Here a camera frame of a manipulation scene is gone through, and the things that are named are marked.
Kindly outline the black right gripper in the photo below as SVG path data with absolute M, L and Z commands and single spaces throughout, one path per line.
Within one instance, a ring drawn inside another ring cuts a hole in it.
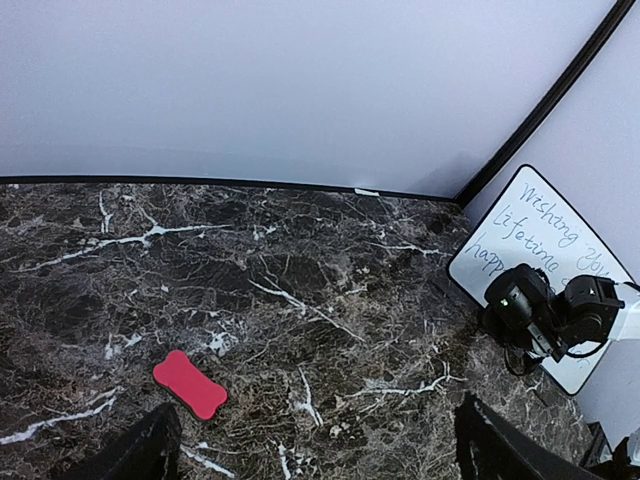
M 555 294 L 540 269 L 525 263 L 502 272 L 487 287 L 480 326 L 501 346 L 522 357 L 560 361 L 567 352 L 557 332 Z

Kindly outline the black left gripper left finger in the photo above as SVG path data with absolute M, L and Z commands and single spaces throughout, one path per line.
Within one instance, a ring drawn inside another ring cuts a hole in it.
M 60 479 L 178 479 L 181 436 L 174 405 L 163 403 Z

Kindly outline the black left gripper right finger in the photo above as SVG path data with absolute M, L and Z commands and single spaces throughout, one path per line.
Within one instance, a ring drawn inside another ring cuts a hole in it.
M 467 392 L 455 409 L 456 461 L 463 479 L 596 479 L 551 453 Z

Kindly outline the red bone-shaped eraser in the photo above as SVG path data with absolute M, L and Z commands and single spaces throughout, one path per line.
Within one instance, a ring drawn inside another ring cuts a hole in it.
M 213 419 L 228 400 L 227 390 L 207 377 L 181 350 L 170 351 L 153 368 L 152 375 L 201 421 Z

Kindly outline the white whiteboard black frame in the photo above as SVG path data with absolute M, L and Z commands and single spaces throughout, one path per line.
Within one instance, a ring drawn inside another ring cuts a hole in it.
M 450 278 L 479 305 L 478 324 L 487 287 L 521 263 L 542 270 L 556 293 L 579 275 L 638 286 L 579 213 L 529 165 L 517 170 L 448 266 Z M 607 341 L 586 358 L 545 358 L 528 372 L 521 359 L 506 355 L 501 347 L 511 373 L 525 375 L 541 368 L 566 394 L 575 395 L 613 342 L 638 339 L 639 317 L 626 321 L 622 334 L 623 339 Z

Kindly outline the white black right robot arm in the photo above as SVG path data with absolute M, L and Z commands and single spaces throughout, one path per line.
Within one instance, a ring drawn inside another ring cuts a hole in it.
M 524 263 L 495 278 L 484 299 L 480 327 L 526 372 L 545 358 L 593 355 L 623 339 L 624 323 L 639 317 L 639 287 L 631 282 L 579 275 L 556 293 L 542 270 Z

